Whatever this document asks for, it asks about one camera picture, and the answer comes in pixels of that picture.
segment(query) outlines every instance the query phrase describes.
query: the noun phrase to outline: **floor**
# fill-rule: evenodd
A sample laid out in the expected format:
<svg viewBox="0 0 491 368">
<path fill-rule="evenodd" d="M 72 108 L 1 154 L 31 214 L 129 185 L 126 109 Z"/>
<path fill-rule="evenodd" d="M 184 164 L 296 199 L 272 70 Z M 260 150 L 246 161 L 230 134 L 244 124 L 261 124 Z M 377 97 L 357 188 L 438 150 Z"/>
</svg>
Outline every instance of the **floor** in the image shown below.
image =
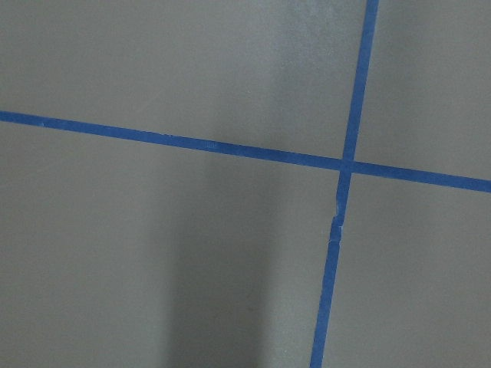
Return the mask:
<svg viewBox="0 0 491 368">
<path fill-rule="evenodd" d="M 490 16 L 6 2 L 0 364 L 488 366 Z"/>
</svg>

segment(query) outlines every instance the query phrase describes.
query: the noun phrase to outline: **gray surface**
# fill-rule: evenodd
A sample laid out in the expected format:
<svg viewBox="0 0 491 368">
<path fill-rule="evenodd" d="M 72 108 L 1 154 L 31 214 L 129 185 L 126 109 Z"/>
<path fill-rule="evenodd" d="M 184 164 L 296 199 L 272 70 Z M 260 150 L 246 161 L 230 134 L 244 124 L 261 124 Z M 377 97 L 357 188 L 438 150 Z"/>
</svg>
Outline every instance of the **gray surface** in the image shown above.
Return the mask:
<svg viewBox="0 0 491 368">
<path fill-rule="evenodd" d="M 0 103 L 340 156 L 363 12 L 363 0 L 3 2 Z"/>
<path fill-rule="evenodd" d="M 491 364 L 491 196 L 354 176 L 325 365 Z"/>
<path fill-rule="evenodd" d="M 0 123 L 0 366 L 307 366 L 337 173 Z"/>
<path fill-rule="evenodd" d="M 491 2 L 381 0 L 357 159 L 491 179 Z"/>
</svg>

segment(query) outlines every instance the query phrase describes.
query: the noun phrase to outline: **horizontal blue line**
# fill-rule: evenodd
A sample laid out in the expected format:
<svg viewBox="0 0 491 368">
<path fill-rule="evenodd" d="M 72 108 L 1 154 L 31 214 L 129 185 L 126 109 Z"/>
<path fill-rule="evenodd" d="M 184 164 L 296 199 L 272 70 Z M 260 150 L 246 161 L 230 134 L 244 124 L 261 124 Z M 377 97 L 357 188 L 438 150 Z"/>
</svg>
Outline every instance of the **horizontal blue line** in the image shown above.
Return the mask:
<svg viewBox="0 0 491 368">
<path fill-rule="evenodd" d="M 34 127 L 40 126 L 56 130 L 94 134 L 97 136 L 108 136 L 123 140 L 135 140 L 137 142 L 161 144 L 164 146 L 181 147 L 190 150 L 201 150 L 232 156 L 290 163 L 293 165 L 317 167 L 319 169 L 339 171 L 341 169 L 341 164 L 343 163 L 342 159 L 335 159 L 331 157 L 307 155 L 304 153 L 293 153 L 278 149 L 273 150 L 254 146 L 242 146 L 239 144 L 222 143 L 213 140 L 200 140 L 197 138 L 188 138 L 184 136 L 171 136 L 168 134 L 145 132 L 142 130 L 120 128 L 117 126 L 112 127 L 107 125 L 82 123 L 73 120 L 39 117 L 36 115 L 12 113 L 1 110 L 0 121 L 31 125 Z M 407 180 L 410 182 L 424 182 L 436 186 L 448 186 L 478 192 L 491 192 L 491 180 L 439 174 L 436 172 L 434 173 L 415 169 L 403 169 L 400 167 L 384 166 L 374 163 L 353 162 L 347 167 L 351 167 L 351 171 L 357 174 Z"/>
</svg>

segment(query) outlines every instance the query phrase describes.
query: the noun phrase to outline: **gray floor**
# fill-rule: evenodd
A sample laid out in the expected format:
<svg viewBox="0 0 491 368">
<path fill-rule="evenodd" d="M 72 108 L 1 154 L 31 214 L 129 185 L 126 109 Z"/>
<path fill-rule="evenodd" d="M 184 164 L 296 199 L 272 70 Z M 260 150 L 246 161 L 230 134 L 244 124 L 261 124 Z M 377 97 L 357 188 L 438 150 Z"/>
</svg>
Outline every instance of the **gray floor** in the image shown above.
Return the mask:
<svg viewBox="0 0 491 368">
<path fill-rule="evenodd" d="M 379 9 L 356 159 L 490 179 L 491 2 Z M 341 156 L 361 0 L 0 10 L 0 110 Z M 336 172 L 0 123 L 0 173 L 1 366 L 308 366 Z M 490 218 L 355 175 L 324 366 L 488 366 Z"/>
</svg>

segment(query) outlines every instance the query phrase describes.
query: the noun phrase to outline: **vertical blue line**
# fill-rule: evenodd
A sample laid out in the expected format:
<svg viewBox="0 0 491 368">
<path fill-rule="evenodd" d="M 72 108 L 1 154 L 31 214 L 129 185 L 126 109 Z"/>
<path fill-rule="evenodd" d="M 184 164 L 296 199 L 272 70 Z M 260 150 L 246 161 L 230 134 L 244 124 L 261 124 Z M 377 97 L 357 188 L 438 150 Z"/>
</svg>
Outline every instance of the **vertical blue line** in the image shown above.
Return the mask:
<svg viewBox="0 0 491 368">
<path fill-rule="evenodd" d="M 336 216 L 332 219 L 331 232 L 328 243 L 328 256 L 325 262 L 324 277 L 322 278 L 321 300 L 317 323 L 315 325 L 314 343 L 312 345 L 310 368 L 321 368 L 324 357 L 325 341 L 328 333 L 329 315 L 331 313 L 334 281 L 338 269 L 338 258 L 341 236 L 348 205 L 348 194 L 351 184 L 351 173 L 354 162 L 354 153 L 360 129 L 361 111 L 365 87 L 367 85 L 368 66 L 370 64 L 372 41 L 377 18 L 378 0 L 367 0 L 365 9 L 363 32 L 361 34 L 358 63 L 354 76 L 353 94 L 344 139 L 343 161 L 339 172 L 338 189 L 336 192 Z"/>
</svg>

